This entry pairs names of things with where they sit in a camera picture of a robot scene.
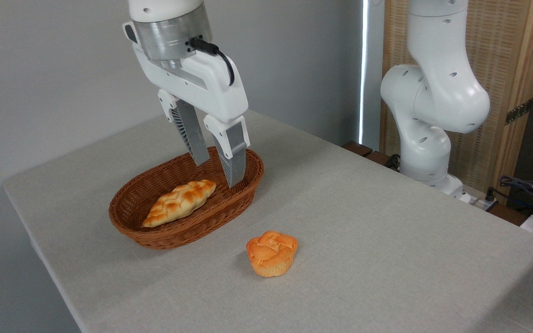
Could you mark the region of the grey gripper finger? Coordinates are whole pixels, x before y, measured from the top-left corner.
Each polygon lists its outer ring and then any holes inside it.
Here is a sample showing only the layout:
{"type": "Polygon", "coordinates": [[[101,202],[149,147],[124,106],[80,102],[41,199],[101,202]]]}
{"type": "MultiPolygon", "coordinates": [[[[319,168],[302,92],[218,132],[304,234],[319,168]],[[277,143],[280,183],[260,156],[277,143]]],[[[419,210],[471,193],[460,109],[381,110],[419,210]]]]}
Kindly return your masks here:
{"type": "Polygon", "coordinates": [[[199,166],[209,160],[210,157],[206,147],[205,137],[203,136],[194,106],[168,93],[164,89],[159,89],[157,96],[167,120],[175,124],[176,130],[195,164],[199,166]]]}
{"type": "Polygon", "coordinates": [[[246,148],[250,146],[245,118],[239,116],[232,122],[224,123],[207,115],[204,123],[213,135],[223,173],[229,188],[232,188],[245,177],[246,148]]]}

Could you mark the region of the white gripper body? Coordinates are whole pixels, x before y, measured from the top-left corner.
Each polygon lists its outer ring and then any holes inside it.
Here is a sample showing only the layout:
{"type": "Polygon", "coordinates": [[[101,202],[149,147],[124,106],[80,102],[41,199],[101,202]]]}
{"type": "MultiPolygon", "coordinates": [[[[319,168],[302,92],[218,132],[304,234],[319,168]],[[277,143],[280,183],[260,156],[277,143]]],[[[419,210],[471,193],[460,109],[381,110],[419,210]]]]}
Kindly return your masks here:
{"type": "Polygon", "coordinates": [[[180,59],[180,67],[163,68],[146,57],[140,42],[132,42],[133,50],[152,84],[194,107],[229,123],[249,108],[248,99],[239,72],[231,60],[235,80],[230,83],[230,72],[219,55],[194,51],[180,59]]]}

